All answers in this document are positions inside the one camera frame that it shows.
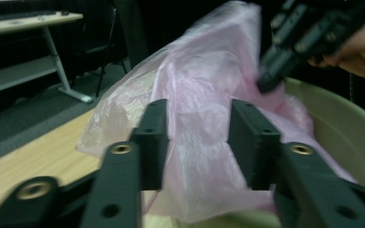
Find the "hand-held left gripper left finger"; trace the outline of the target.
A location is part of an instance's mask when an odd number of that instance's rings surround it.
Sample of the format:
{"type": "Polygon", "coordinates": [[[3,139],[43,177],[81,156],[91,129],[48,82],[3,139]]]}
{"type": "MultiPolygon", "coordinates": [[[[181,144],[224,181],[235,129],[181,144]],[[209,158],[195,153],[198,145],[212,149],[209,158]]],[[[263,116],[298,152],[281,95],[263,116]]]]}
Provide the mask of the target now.
{"type": "Polygon", "coordinates": [[[141,152],[142,189],[161,190],[168,149],[167,99],[150,103],[131,133],[141,152]]]}

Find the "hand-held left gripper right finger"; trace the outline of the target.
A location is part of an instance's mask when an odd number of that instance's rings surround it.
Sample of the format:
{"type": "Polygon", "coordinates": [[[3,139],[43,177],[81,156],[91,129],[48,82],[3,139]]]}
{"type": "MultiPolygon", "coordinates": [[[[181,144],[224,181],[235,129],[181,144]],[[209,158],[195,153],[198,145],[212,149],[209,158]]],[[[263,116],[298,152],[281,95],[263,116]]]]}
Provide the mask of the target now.
{"type": "Polygon", "coordinates": [[[279,131],[254,105],[232,101],[227,143],[248,188],[270,189],[273,153],[279,140],[279,131]]]}

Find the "pink plastic bag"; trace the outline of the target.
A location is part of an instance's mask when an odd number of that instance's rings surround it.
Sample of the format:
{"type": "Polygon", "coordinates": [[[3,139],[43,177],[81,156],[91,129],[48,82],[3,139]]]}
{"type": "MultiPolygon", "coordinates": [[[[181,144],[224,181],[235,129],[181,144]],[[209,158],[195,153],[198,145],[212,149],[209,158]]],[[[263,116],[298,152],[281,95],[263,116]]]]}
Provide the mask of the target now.
{"type": "Polygon", "coordinates": [[[197,21],[113,85],[97,104],[76,148],[96,158],[126,140],[146,106],[167,101],[168,137],[163,189],[150,214],[193,223],[240,210],[272,208],[269,191],[248,190],[227,144],[231,102],[255,105],[282,141],[314,147],[334,172],[351,175],[320,146],[305,106],[283,86],[262,95],[259,76],[260,8],[230,1],[197,21]]]}

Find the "green plastic bin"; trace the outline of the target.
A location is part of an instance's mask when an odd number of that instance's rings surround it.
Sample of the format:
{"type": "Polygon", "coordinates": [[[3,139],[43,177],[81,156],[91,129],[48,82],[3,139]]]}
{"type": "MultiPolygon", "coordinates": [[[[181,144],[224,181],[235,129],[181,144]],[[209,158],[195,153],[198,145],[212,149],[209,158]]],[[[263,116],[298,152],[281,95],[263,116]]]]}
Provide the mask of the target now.
{"type": "MultiPolygon", "coordinates": [[[[365,110],[326,89],[296,79],[286,92],[306,106],[317,141],[365,187],[365,110]]],[[[278,218],[261,211],[242,211],[185,224],[173,218],[144,215],[144,228],[280,228],[278,218]]]]}

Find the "grey column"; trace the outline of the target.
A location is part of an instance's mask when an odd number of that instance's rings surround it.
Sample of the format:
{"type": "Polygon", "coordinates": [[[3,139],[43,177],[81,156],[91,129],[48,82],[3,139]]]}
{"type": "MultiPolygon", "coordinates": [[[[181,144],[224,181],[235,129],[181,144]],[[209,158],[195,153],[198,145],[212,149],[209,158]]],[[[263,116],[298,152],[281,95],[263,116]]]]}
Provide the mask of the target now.
{"type": "Polygon", "coordinates": [[[149,54],[139,0],[113,1],[123,28],[130,66],[135,67],[149,54]]]}

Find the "black folding chair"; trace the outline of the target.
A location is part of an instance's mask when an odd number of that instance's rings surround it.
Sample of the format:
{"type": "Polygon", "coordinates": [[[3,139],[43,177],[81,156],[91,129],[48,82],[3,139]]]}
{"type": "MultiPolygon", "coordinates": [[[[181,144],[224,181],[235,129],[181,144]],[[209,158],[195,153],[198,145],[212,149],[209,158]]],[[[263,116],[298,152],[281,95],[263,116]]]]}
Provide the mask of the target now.
{"type": "Polygon", "coordinates": [[[72,51],[81,61],[84,72],[95,71],[99,76],[95,91],[98,97],[107,65],[119,65],[127,73],[124,32],[113,5],[90,9],[83,22],[81,39],[72,46],[72,51]]]}

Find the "dark keyboard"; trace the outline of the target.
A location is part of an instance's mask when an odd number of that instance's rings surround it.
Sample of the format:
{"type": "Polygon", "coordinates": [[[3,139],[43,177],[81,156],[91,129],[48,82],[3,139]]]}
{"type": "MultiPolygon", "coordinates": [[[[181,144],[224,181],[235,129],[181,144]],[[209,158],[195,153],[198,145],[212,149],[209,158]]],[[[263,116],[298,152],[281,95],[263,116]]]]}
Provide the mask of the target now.
{"type": "Polygon", "coordinates": [[[33,10],[24,12],[12,12],[12,13],[0,14],[0,21],[23,19],[37,16],[45,16],[45,15],[55,15],[56,13],[57,13],[56,10],[33,10]]]}

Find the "white desk frame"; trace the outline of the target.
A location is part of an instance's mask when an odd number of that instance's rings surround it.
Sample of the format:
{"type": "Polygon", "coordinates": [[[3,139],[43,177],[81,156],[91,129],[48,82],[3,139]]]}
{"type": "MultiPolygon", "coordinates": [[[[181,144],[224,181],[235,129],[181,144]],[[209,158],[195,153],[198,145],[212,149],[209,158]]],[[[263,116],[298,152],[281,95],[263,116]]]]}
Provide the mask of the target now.
{"type": "Polygon", "coordinates": [[[47,56],[0,69],[0,91],[56,72],[61,81],[61,86],[58,88],[60,92],[82,103],[91,104],[93,99],[90,96],[70,87],[60,55],[49,31],[49,27],[72,23],[82,18],[83,15],[80,13],[70,12],[68,15],[62,15],[60,11],[56,11],[51,15],[0,21],[0,35],[40,29],[49,49],[47,56]]]}

